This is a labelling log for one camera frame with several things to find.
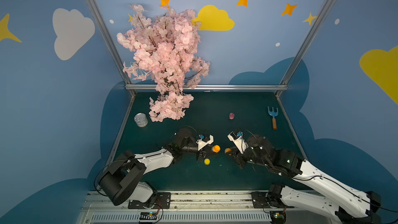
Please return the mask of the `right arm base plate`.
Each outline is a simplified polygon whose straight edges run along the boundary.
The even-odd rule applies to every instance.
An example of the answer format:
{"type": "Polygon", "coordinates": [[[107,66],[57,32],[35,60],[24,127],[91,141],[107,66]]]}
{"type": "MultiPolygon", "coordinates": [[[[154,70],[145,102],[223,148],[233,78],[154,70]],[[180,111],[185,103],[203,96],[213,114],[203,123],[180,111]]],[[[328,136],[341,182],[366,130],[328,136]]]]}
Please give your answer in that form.
{"type": "Polygon", "coordinates": [[[251,193],[254,208],[293,208],[285,205],[281,200],[282,195],[274,192],[254,191],[251,193]]]}

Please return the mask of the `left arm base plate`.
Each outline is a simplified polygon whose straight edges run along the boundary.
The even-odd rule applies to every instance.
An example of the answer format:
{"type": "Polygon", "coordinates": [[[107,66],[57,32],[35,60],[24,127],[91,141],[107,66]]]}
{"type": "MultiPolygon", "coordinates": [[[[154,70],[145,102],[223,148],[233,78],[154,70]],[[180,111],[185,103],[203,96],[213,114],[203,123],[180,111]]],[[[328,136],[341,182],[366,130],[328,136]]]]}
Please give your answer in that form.
{"type": "Polygon", "coordinates": [[[163,209],[169,209],[171,203],[171,193],[155,192],[145,202],[139,200],[130,200],[128,209],[153,209],[159,206],[163,209]]]}

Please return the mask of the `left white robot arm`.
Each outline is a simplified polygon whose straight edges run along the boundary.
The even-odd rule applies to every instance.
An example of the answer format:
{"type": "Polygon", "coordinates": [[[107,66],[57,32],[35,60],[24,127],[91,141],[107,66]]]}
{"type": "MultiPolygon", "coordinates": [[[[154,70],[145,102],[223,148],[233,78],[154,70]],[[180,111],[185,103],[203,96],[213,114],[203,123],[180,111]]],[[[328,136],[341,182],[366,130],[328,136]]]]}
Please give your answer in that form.
{"type": "Polygon", "coordinates": [[[207,133],[194,136],[190,129],[182,128],[172,138],[171,143],[155,152],[122,153],[100,170],[94,180],[95,189],[102,189],[102,195],[115,206],[130,201],[134,207],[161,207],[157,190],[142,181],[144,175],[175,165],[184,154],[193,154],[201,162],[221,151],[220,146],[214,144],[214,137],[207,133]]]}

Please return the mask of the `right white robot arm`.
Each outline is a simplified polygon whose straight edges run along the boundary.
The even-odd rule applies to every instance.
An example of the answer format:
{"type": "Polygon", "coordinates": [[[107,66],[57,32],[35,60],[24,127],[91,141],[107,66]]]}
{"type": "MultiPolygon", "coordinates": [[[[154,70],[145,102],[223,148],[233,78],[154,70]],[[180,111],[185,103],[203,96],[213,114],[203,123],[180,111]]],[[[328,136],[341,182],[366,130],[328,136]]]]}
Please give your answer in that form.
{"type": "Polygon", "coordinates": [[[335,224],[380,224],[379,194],[356,190],[322,172],[308,160],[287,149],[276,149],[265,137],[253,134],[245,139],[240,131],[231,132],[228,139],[234,147],[225,154],[242,169],[247,164],[264,166],[271,173],[290,178],[316,191],[309,194],[283,183],[272,184],[267,193],[255,192],[255,207],[300,208],[326,218],[335,224]]]}

